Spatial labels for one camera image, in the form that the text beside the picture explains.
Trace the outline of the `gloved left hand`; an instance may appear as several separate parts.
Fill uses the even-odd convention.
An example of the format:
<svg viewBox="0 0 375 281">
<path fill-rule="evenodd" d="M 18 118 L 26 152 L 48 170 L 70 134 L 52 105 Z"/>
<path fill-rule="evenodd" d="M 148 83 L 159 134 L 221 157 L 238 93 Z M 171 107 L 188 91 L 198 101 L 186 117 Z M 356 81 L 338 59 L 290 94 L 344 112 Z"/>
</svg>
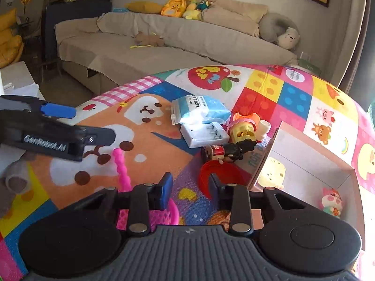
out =
<svg viewBox="0 0 375 281">
<path fill-rule="evenodd" d="M 31 179 L 27 171 L 27 163 L 33 161 L 35 155 L 25 152 L 17 155 L 1 152 L 1 218 L 11 209 L 17 195 L 31 190 Z"/>
</svg>

